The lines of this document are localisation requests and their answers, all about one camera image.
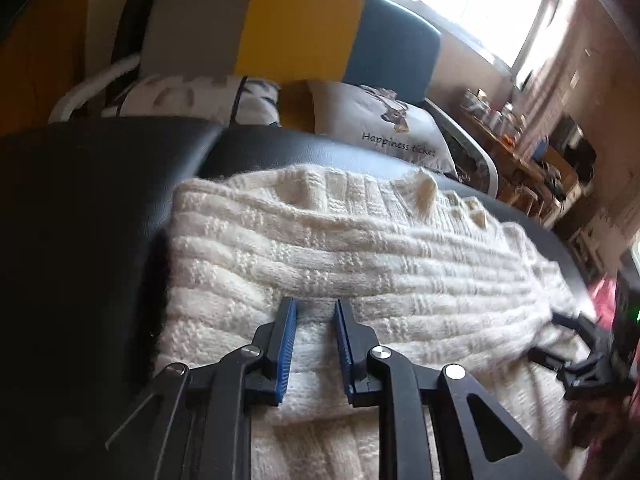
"dark blue panel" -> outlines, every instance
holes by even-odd
[[[388,88],[409,103],[424,99],[440,51],[440,33],[389,0],[365,0],[342,81]]]

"curtain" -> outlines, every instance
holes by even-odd
[[[530,70],[522,92],[513,99],[514,113],[524,115],[526,127],[514,154],[528,160],[536,146],[548,136],[562,116],[570,95],[572,78],[586,56],[582,27],[585,19],[580,12],[580,0],[559,0],[556,12],[547,28],[536,39],[529,59]]]

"black leather seat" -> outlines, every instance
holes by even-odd
[[[167,277],[164,226],[172,190],[295,163],[393,178],[412,166],[325,137],[204,120],[77,120],[0,138],[2,456],[0,477],[104,478],[100,443],[151,371]],[[521,224],[589,301],[556,237]]]

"metal screw head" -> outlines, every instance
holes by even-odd
[[[449,365],[444,369],[444,373],[447,375],[449,379],[462,379],[466,372],[465,369],[460,365]]]
[[[374,346],[370,352],[373,357],[377,357],[378,359],[391,357],[391,350],[386,346]]]
[[[258,357],[261,350],[256,345],[246,345],[240,349],[240,353],[244,357]]]
[[[167,365],[166,370],[173,375],[180,377],[187,371],[187,367],[182,363],[171,363]]]

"wooden wall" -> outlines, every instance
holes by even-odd
[[[616,201],[640,171],[640,63],[596,0],[587,7],[587,49],[566,111],[596,150],[593,193],[581,198],[555,231],[568,238]]]
[[[84,79],[88,0],[31,0],[0,44],[0,135],[47,122]]]

